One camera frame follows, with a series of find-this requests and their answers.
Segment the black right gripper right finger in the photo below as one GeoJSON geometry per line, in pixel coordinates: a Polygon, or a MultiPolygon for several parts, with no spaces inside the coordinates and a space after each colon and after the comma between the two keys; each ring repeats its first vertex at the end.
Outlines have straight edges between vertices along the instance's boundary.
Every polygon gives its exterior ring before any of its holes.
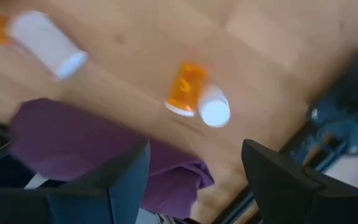
{"type": "Polygon", "coordinates": [[[358,188],[250,139],[242,163],[263,224],[358,224],[358,188]]]}

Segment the white cylindrical tube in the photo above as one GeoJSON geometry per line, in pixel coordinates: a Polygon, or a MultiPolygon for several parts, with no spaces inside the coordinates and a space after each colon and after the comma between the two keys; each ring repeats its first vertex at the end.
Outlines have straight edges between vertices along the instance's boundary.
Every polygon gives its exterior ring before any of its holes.
{"type": "Polygon", "coordinates": [[[40,11],[24,11],[12,17],[7,34],[35,56],[57,80],[70,78],[89,59],[87,52],[40,11]]]}

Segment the purple cloth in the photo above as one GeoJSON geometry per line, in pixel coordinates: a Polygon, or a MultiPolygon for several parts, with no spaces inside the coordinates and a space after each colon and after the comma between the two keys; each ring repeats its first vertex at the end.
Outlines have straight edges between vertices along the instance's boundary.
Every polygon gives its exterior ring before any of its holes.
{"type": "Polygon", "coordinates": [[[198,191],[214,184],[206,163],[158,139],[46,98],[21,104],[9,125],[11,154],[52,180],[69,182],[142,140],[150,143],[150,171],[141,207],[188,218],[198,191]]]}

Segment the black aluminium table frame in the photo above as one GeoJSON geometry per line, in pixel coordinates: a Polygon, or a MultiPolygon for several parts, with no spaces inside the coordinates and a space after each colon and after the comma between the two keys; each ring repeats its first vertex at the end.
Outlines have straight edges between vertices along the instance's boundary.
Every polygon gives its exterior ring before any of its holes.
{"type": "MultiPolygon", "coordinates": [[[[300,142],[301,137],[299,135],[307,128],[310,123],[304,124],[301,129],[291,137],[288,142],[281,148],[280,153],[290,156],[297,162],[303,162],[304,159],[299,159],[295,154],[300,152],[299,147],[295,147],[296,143],[300,142]]],[[[18,159],[15,159],[11,150],[13,146],[12,137],[9,135],[10,126],[0,123],[0,163],[1,160],[8,158],[16,163],[20,163],[18,159]]],[[[217,217],[211,222],[211,224],[235,224],[235,222],[246,212],[249,207],[255,202],[254,194],[252,193],[250,186],[246,185],[232,202],[229,203],[217,217]]]]}

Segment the white round cap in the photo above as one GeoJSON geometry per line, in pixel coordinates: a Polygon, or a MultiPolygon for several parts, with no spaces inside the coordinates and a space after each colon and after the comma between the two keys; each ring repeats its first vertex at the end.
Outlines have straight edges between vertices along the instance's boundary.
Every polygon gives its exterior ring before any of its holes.
{"type": "Polygon", "coordinates": [[[213,128],[224,127],[230,120],[229,102],[220,87],[209,84],[198,102],[198,112],[205,124],[213,128]]]}

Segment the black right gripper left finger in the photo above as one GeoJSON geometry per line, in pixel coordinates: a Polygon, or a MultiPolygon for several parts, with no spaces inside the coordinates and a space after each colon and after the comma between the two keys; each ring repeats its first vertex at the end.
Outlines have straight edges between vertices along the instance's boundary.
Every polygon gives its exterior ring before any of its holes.
{"type": "Polygon", "coordinates": [[[0,224],[135,224],[150,166],[141,141],[54,188],[0,188],[0,224]]]}

